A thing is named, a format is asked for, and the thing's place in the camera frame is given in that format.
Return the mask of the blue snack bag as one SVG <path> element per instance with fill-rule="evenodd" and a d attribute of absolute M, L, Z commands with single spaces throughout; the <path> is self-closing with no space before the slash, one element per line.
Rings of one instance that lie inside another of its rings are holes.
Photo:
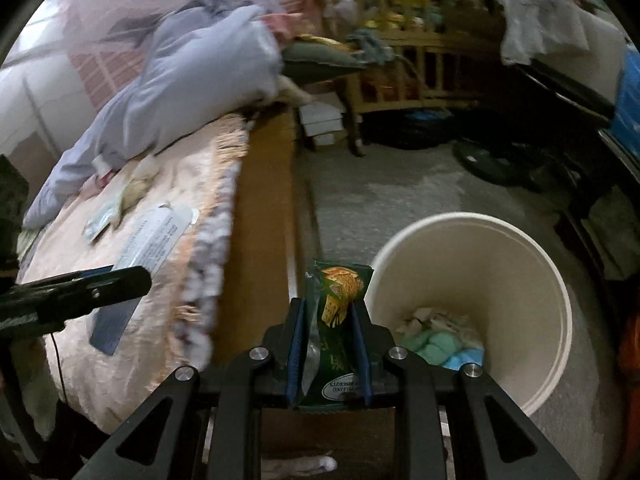
<path fill-rule="evenodd" d="M 442 363 L 442 367 L 447 370 L 460 370 L 465 364 L 476 364 L 483 366 L 485 351 L 477 348 L 465 348 L 454 353 L 450 358 Z"/>

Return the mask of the brown wooden bed frame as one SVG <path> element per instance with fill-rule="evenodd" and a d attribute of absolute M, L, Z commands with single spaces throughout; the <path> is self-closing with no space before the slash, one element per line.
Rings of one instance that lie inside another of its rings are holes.
<path fill-rule="evenodd" d="M 213 331 L 215 365 L 229 363 L 282 323 L 318 249 L 314 204 L 294 112 L 261 114 L 236 183 L 229 259 Z"/>

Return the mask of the beige crumpled cloth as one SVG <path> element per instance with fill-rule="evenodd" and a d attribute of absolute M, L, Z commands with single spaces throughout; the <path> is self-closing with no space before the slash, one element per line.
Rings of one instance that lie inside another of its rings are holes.
<path fill-rule="evenodd" d="M 156 174 L 145 174 L 142 177 L 132 178 L 122 190 L 119 200 L 119 209 L 124 214 L 134 208 L 152 188 Z"/>

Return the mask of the clear plastic wrapper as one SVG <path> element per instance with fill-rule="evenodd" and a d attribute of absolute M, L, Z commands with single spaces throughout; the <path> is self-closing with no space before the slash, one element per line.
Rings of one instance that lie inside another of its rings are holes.
<path fill-rule="evenodd" d="M 395 333 L 401 336 L 416 336 L 424 330 L 452 333 L 461 340 L 480 339 L 480 333 L 467 315 L 454 314 L 433 307 L 414 310 L 399 323 Z"/>

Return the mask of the white pink bottle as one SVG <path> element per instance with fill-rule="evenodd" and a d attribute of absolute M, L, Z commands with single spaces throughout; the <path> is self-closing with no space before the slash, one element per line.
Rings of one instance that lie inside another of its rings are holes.
<path fill-rule="evenodd" d="M 102 154 L 93 159 L 92 166 L 96 170 L 96 178 L 100 181 L 110 182 L 117 174 L 117 170 L 104 159 Z"/>

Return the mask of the grey striped fuzzy blanket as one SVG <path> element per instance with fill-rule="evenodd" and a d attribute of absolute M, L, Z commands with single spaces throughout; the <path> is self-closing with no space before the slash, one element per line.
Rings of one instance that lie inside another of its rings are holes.
<path fill-rule="evenodd" d="M 218 182 L 213 206 L 198 218 L 180 304 L 171 322 L 176 361 L 200 372 L 209 366 L 214 354 L 212 335 L 224 289 L 224 266 L 229 259 L 238 174 L 237 166 L 226 171 Z"/>

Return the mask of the pink roll pouch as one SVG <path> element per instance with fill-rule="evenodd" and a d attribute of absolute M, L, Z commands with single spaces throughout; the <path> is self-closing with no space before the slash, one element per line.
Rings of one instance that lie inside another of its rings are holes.
<path fill-rule="evenodd" d="M 88 200 L 91 197 L 99 195 L 108 185 L 110 179 L 108 177 L 100 177 L 98 174 L 91 176 L 79 190 L 79 197 Z"/>

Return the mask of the pink textured bedspread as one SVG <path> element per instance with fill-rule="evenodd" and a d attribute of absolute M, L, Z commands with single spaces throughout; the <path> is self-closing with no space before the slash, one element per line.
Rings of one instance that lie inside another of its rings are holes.
<path fill-rule="evenodd" d="M 111 432 L 175 367 L 209 366 L 247 149 L 244 118 L 226 115 L 130 160 L 44 230 L 1 297 L 16 369 L 2 380 L 5 432 L 22 408 L 50 437 L 62 399 Z"/>

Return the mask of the green fluffy cloth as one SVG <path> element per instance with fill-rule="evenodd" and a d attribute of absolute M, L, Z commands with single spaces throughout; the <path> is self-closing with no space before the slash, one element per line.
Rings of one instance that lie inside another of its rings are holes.
<path fill-rule="evenodd" d="M 431 330 L 424 330 L 416 336 L 404 337 L 400 344 L 410 351 L 416 352 L 428 364 L 440 367 L 454 353 L 465 348 L 474 348 L 464 344 L 455 334 L 432 332 Z"/>

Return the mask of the dark green snack packet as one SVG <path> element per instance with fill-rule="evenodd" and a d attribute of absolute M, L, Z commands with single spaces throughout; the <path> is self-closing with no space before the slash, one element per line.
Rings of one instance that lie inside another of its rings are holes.
<path fill-rule="evenodd" d="M 354 309 L 373 270 L 356 263 L 315 261 L 306 273 L 308 339 L 299 404 L 306 411 L 339 411 L 360 393 Z"/>

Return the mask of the white mosquito net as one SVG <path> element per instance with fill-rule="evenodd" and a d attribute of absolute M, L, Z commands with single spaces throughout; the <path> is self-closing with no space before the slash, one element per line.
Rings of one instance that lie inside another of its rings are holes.
<path fill-rule="evenodd" d="M 44 0 L 11 48 L 6 67 L 64 56 L 95 108 L 138 76 L 150 37 L 192 0 Z M 247 0 L 280 11 L 277 0 Z"/>

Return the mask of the cream trash bucket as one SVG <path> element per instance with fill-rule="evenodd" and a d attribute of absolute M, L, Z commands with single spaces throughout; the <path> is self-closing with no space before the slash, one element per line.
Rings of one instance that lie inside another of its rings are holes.
<path fill-rule="evenodd" d="M 394 235 L 371 266 L 373 323 L 394 330 L 422 307 L 465 316 L 485 346 L 485 370 L 526 415 L 550 398 L 570 356 L 572 305 L 528 234 L 487 214 L 435 214 Z"/>

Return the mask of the dark green cushion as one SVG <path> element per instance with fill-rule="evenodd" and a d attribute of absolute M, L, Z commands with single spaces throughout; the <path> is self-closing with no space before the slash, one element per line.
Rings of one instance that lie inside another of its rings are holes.
<path fill-rule="evenodd" d="M 350 73 L 363 70 L 366 66 L 353 56 L 349 50 L 344 50 L 333 44 L 318 44 L 318 42 L 294 41 L 281 52 L 285 68 L 288 72 L 296 70 L 304 74 L 316 72 Z"/>

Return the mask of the light blue duvet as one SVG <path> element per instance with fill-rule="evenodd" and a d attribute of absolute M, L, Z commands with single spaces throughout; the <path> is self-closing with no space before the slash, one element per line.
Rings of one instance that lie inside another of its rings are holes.
<path fill-rule="evenodd" d="M 102 157 L 120 169 L 157 154 L 213 120 L 279 94 L 282 58 L 258 4 L 193 0 L 157 26 L 142 72 L 111 98 L 66 150 L 24 215 L 26 229 L 52 221 Z"/>

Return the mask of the white plastic bag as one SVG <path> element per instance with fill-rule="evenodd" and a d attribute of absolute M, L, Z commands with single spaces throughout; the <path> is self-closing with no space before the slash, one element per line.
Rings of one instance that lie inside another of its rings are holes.
<path fill-rule="evenodd" d="M 573 0 L 498 0 L 506 19 L 500 47 L 506 65 L 539 55 L 586 52 L 589 42 Z"/>

